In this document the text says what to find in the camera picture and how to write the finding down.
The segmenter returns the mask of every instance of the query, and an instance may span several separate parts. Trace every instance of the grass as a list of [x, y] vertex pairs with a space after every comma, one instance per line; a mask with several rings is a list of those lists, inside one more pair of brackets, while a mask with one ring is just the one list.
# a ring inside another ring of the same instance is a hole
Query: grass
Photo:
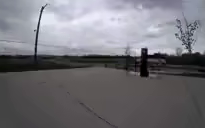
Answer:
[[39, 59], [37, 64], [33, 59], [0, 58], [0, 72], [23, 72], [50, 69], [71, 69], [91, 67], [89, 64], [71, 63], [55, 59]]

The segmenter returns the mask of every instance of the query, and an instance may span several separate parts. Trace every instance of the bare tree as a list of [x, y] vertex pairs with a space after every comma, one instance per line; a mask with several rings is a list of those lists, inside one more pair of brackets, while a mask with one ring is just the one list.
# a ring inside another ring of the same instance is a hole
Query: bare tree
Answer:
[[128, 71], [129, 70], [129, 60], [130, 60], [130, 56], [131, 56], [131, 47], [129, 44], [125, 48], [125, 56], [126, 56], [125, 69], [126, 69], [126, 71]]
[[188, 53], [192, 53], [192, 46], [195, 44], [196, 39], [194, 39], [194, 33], [199, 27], [199, 21], [196, 20], [193, 23], [188, 23], [184, 16], [185, 27], [183, 27], [181, 20], [176, 19], [176, 27], [179, 29], [178, 33], [175, 33], [177, 39], [182, 42], [182, 45], [188, 50]]
[[182, 48], [176, 48], [176, 55], [177, 56], [181, 56], [182, 55], [182, 52], [183, 52], [183, 49]]

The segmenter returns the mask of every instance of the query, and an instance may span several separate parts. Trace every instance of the light pole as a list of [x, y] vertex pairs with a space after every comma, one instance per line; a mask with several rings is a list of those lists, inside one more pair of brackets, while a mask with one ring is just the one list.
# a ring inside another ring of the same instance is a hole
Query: light pole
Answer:
[[41, 24], [41, 17], [42, 17], [42, 13], [47, 5], [48, 4], [45, 4], [44, 6], [41, 7], [40, 16], [39, 16], [39, 20], [38, 20], [38, 24], [37, 24], [36, 37], [35, 37], [35, 47], [34, 47], [34, 62], [35, 62], [35, 64], [37, 64], [37, 44], [38, 44], [39, 28], [40, 28], [40, 24]]

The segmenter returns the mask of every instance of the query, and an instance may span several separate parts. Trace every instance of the sky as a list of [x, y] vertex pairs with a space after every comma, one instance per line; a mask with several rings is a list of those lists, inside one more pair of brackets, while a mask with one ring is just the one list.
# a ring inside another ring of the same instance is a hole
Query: sky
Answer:
[[194, 51], [205, 50], [205, 0], [0, 0], [2, 54], [33, 54], [42, 5], [39, 54], [175, 53], [176, 18], [199, 20]]

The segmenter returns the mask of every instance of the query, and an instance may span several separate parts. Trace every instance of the asphalt pavement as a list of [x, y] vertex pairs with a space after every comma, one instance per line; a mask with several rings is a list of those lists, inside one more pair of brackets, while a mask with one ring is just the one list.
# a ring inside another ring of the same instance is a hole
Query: asphalt pavement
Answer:
[[0, 128], [205, 128], [205, 78], [83, 68], [0, 74]]

